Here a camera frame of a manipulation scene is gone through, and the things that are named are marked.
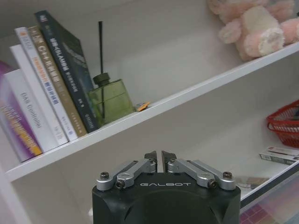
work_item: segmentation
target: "small orange object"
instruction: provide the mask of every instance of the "small orange object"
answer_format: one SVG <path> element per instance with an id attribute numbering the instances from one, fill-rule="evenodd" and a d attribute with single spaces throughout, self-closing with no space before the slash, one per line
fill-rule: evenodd
<path id="1" fill-rule="evenodd" d="M 136 111 L 138 111 L 138 112 L 143 111 L 143 110 L 145 110 L 149 105 L 150 105 L 150 102 L 145 102 L 145 103 L 137 104 L 137 105 L 136 105 Z"/>

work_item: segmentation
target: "white bookshelf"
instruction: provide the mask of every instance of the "white bookshelf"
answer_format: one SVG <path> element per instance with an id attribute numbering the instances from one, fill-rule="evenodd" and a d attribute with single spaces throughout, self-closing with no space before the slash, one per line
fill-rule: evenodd
<path id="1" fill-rule="evenodd" d="M 234 45 L 219 41 L 223 24 L 206 1 L 72 1 L 83 13 L 72 8 L 65 17 L 54 2 L 47 1 L 50 12 L 81 40 L 91 75 L 100 71 L 97 22 L 104 21 L 105 70 L 123 79 L 134 104 L 152 104 L 22 164 L 0 130 L 1 194 L 20 211 L 16 224 L 88 224 L 99 173 L 153 150 L 234 175 L 273 178 L 289 168 L 258 153 L 282 146 L 265 118 L 299 98 L 299 43 L 243 63 Z M 29 18 L 10 24 L 31 25 Z M 14 44 L 14 36 L 0 38 L 0 60 L 15 65 Z"/>
<path id="2" fill-rule="evenodd" d="M 43 168 L 51 163 L 54 163 L 66 156 L 83 150 L 95 143 L 98 143 L 106 138 L 109 138 L 119 132 L 125 131 L 139 123 L 142 123 L 154 116 L 157 116 L 165 111 L 186 103 L 196 97 L 206 94 L 216 88 L 235 81 L 245 75 L 250 74 L 264 66 L 274 63 L 288 55 L 299 51 L 299 43 L 285 47 L 283 50 L 275 52 L 263 58 L 244 63 L 227 72 L 216 75 L 202 83 L 198 83 L 188 89 L 173 94 L 149 106 L 149 109 L 143 112 L 135 112 L 124 118 L 121 118 L 111 124 L 108 124 L 101 129 L 88 134 L 85 137 L 72 141 L 61 147 L 55 148 L 47 153 L 44 153 L 36 158 L 20 164 L 19 166 L 6 172 L 10 181 L 15 181 L 33 171 Z"/>

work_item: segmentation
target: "black stick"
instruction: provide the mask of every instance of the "black stick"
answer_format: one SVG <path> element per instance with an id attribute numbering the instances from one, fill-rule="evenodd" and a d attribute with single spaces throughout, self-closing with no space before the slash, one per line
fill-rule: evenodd
<path id="1" fill-rule="evenodd" d="M 103 67 L 103 22 L 99 22 L 99 41 L 100 41 L 100 65 L 101 65 L 101 74 L 104 73 Z"/>
<path id="2" fill-rule="evenodd" d="M 99 41 L 100 41 L 100 65 L 101 74 L 104 73 L 103 66 L 103 22 L 99 21 Z M 102 87 L 102 118 L 105 119 L 105 102 L 104 102 L 104 88 Z"/>

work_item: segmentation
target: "red basket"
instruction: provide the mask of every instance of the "red basket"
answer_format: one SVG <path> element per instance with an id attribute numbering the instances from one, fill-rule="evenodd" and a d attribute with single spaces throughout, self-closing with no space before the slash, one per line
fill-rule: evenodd
<path id="1" fill-rule="evenodd" d="M 299 148 L 299 100 L 267 117 L 268 128 L 274 131 L 286 146 Z"/>

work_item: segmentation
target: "plush toy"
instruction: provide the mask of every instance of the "plush toy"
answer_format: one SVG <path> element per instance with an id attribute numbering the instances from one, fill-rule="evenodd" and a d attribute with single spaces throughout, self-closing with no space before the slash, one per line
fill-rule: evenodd
<path id="1" fill-rule="evenodd" d="M 269 0 L 207 0 L 211 11 L 226 24 L 219 32 L 224 43 L 236 43 L 242 60 L 249 61 L 299 41 L 299 18 L 288 20 L 294 0 L 268 5 Z"/>

